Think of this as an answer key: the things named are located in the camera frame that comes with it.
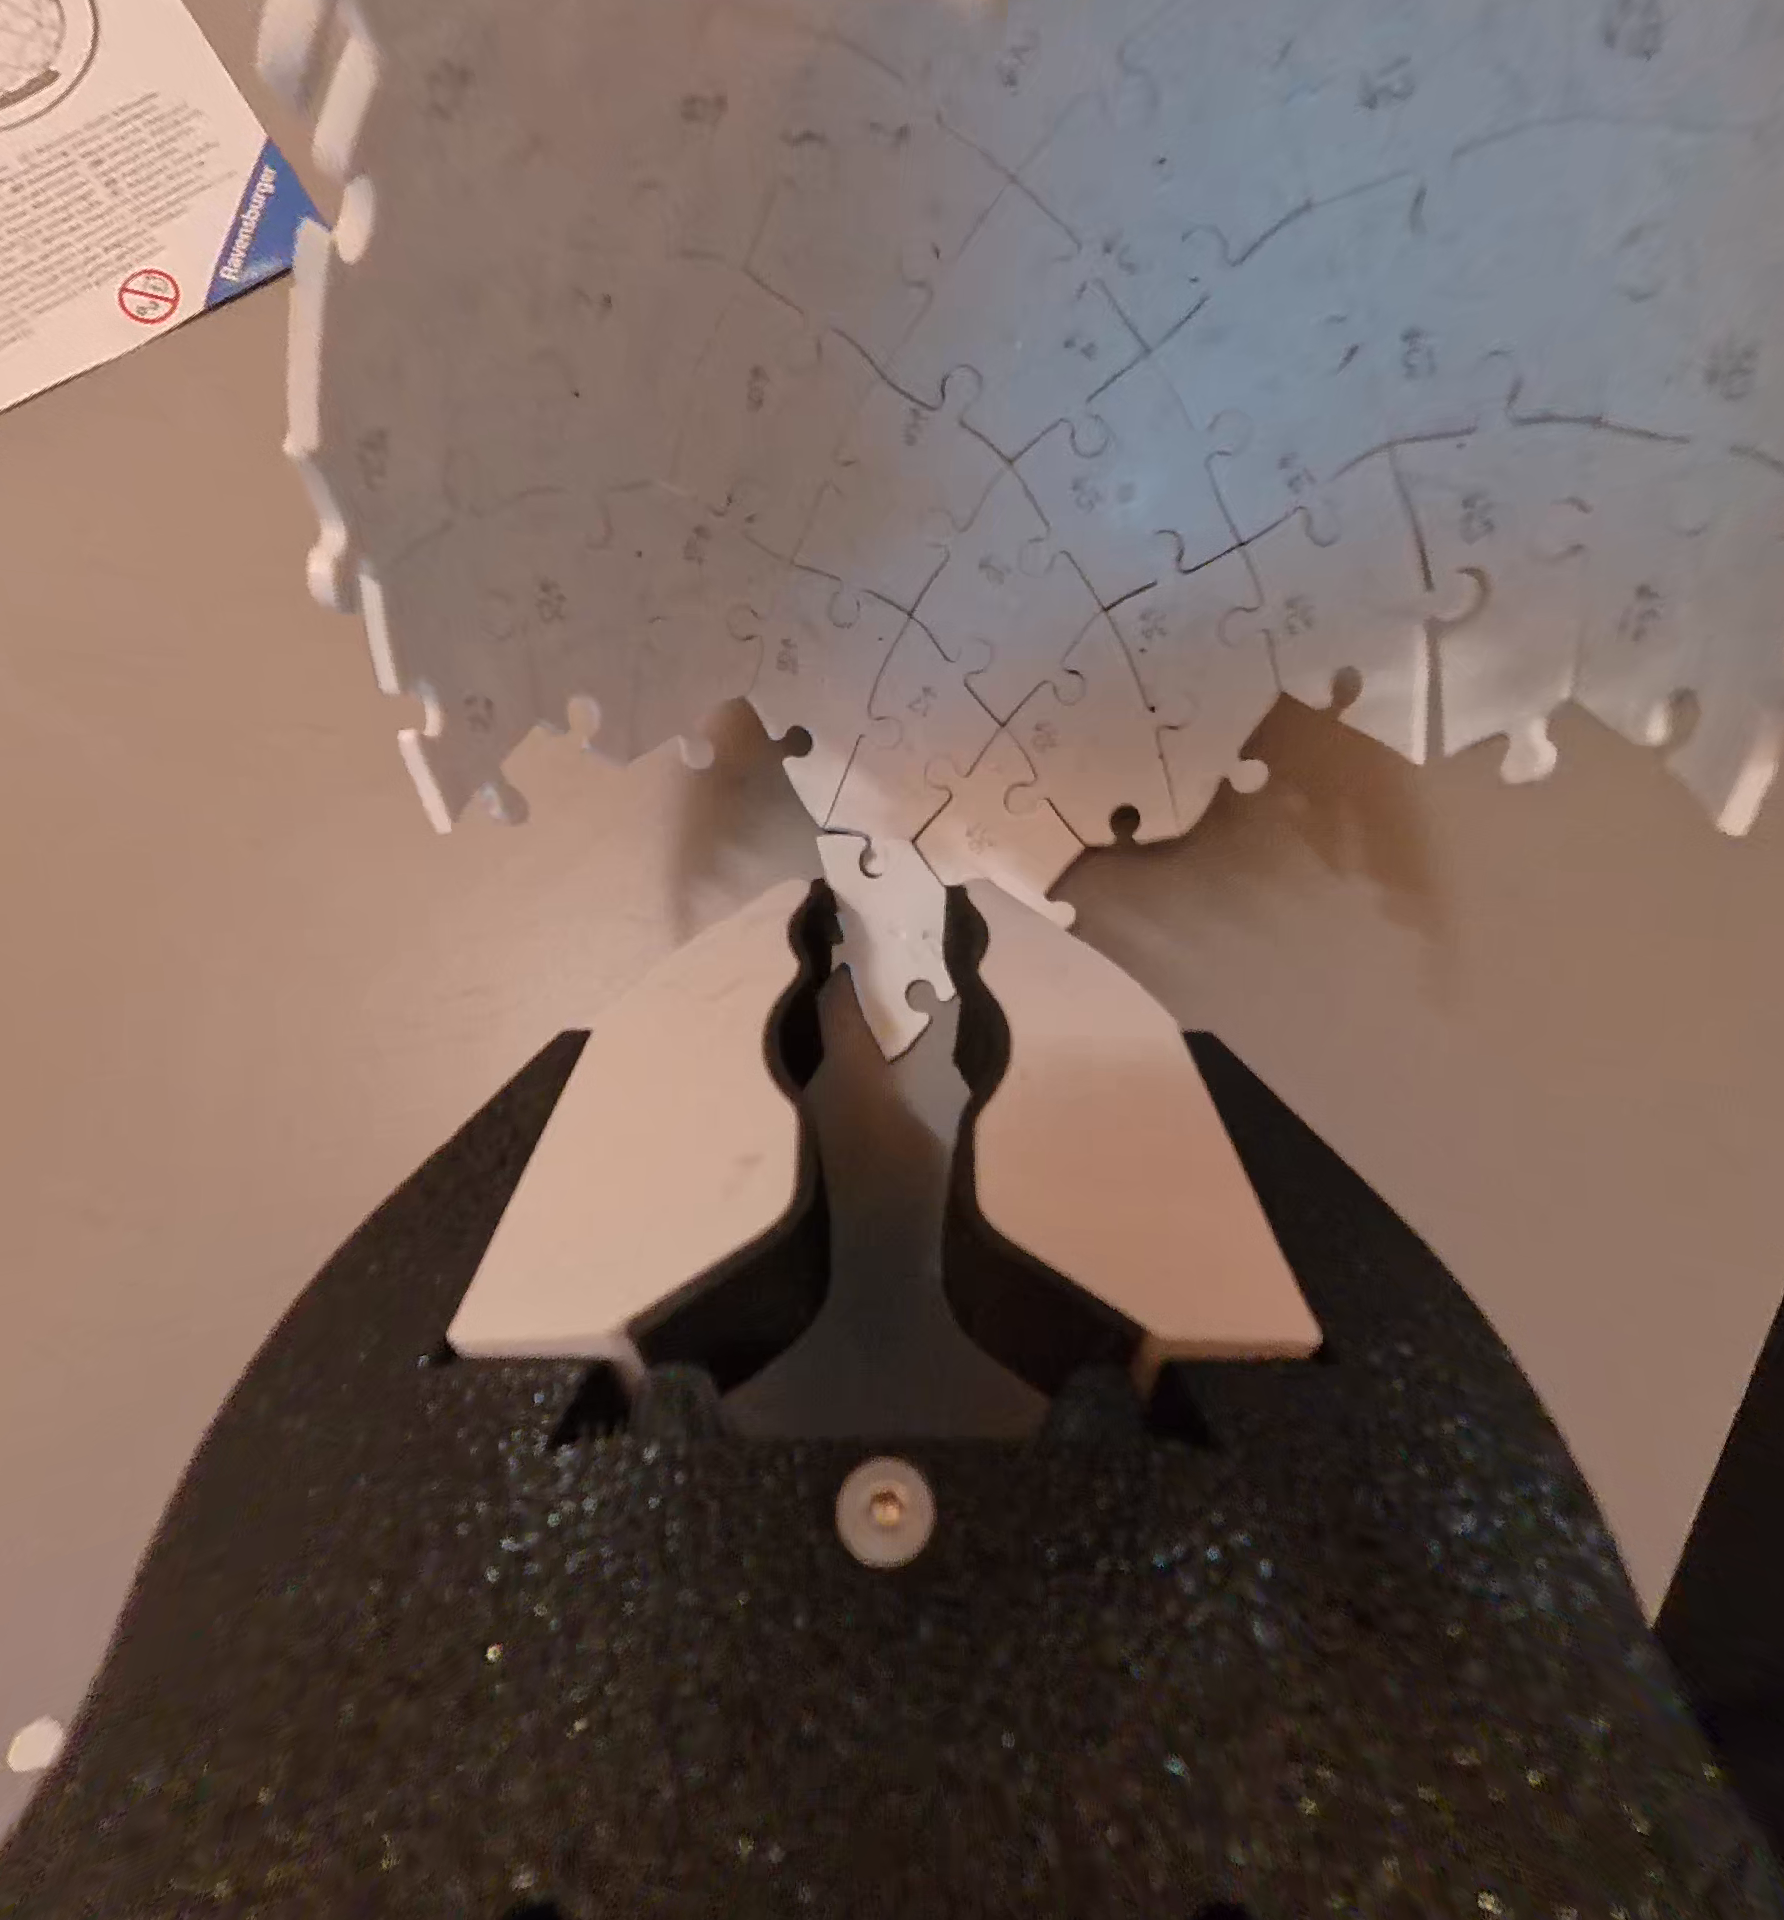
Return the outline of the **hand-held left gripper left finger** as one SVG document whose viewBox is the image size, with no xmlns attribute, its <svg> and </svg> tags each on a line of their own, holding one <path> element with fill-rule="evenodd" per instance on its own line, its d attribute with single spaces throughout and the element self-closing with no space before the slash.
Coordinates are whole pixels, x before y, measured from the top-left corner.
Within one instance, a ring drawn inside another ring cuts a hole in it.
<svg viewBox="0 0 1784 1920">
<path fill-rule="evenodd" d="M 837 890 L 784 877 L 659 957 L 575 1049 L 451 1316 L 467 1361 L 766 1377 L 825 1302 L 808 1122 Z"/>
</svg>

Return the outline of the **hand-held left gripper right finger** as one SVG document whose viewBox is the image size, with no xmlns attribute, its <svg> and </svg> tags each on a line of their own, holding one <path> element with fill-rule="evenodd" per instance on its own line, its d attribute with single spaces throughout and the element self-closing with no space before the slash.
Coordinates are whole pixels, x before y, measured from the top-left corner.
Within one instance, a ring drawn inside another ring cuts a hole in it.
<svg viewBox="0 0 1784 1920">
<path fill-rule="evenodd" d="M 941 1302 L 1015 1381 L 1307 1361 L 1325 1320 L 1179 1023 L 994 877 L 948 889 Z"/>
</svg>

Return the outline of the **colourful cartoon puzzle ball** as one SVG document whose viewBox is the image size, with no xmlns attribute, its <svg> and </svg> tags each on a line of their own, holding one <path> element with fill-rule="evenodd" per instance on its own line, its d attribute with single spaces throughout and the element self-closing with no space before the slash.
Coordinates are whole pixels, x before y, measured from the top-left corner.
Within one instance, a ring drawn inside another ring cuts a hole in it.
<svg viewBox="0 0 1784 1920">
<path fill-rule="evenodd" d="M 1555 720 L 1744 833 L 1784 760 L 1784 0 L 264 4 L 340 185 L 290 455 L 430 826 L 734 702 L 884 1056 L 1267 784 Z"/>
</svg>

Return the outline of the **white instruction leaflet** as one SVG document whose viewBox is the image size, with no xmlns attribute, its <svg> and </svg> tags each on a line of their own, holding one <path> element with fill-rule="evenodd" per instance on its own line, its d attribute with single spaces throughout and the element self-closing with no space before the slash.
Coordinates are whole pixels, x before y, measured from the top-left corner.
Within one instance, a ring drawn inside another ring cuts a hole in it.
<svg viewBox="0 0 1784 1920">
<path fill-rule="evenodd" d="M 290 277 L 310 217 L 181 0 L 0 0 L 0 414 Z"/>
</svg>

